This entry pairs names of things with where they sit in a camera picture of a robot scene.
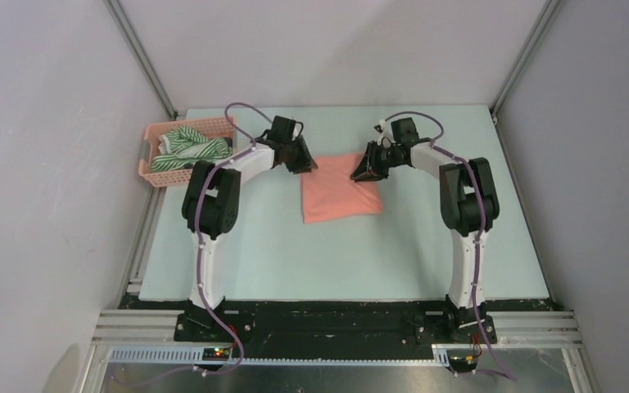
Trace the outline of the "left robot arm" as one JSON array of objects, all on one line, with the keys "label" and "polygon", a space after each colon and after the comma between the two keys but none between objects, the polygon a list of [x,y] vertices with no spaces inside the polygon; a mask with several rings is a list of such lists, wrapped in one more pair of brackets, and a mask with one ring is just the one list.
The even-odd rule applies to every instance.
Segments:
[{"label": "left robot arm", "polygon": [[318,168],[309,152],[302,122],[275,116],[249,145],[216,163],[199,160],[192,168],[182,204],[188,229],[197,236],[195,283],[189,300],[204,310],[194,323],[207,341],[220,339],[226,319],[214,310],[225,298],[216,267],[221,239],[238,220],[241,186],[255,176],[284,165],[292,174]]}]

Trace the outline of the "salmon pink t-shirt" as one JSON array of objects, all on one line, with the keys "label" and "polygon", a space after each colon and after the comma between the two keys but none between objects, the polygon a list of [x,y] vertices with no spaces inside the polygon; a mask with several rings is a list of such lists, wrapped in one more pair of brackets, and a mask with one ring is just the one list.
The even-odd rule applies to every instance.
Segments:
[{"label": "salmon pink t-shirt", "polygon": [[305,224],[383,212],[377,184],[351,180],[361,159],[360,153],[320,156],[315,159],[318,167],[301,175],[301,208]]}]

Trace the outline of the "green white striped garment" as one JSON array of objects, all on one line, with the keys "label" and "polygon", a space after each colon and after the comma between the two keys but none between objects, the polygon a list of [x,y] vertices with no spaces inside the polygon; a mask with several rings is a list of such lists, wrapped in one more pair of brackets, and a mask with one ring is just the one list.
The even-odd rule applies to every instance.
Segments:
[{"label": "green white striped garment", "polygon": [[151,162],[151,172],[186,169],[198,160],[216,162],[230,157],[230,138],[209,138],[194,128],[182,125],[159,138],[159,154]]}]

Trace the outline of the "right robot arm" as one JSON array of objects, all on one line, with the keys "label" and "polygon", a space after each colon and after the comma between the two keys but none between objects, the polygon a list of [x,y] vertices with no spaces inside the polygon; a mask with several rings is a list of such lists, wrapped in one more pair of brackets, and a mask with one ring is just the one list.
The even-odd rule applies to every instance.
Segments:
[{"label": "right robot arm", "polygon": [[419,136],[413,111],[380,120],[378,138],[369,142],[361,162],[351,174],[357,183],[388,178],[399,166],[422,170],[439,182],[440,211],[453,242],[453,268],[447,297],[458,311],[445,317],[443,329],[455,342],[467,341],[477,330],[474,317],[464,309],[479,309],[482,262],[486,240],[500,215],[500,203],[487,159],[467,160],[438,144],[439,137]]}]

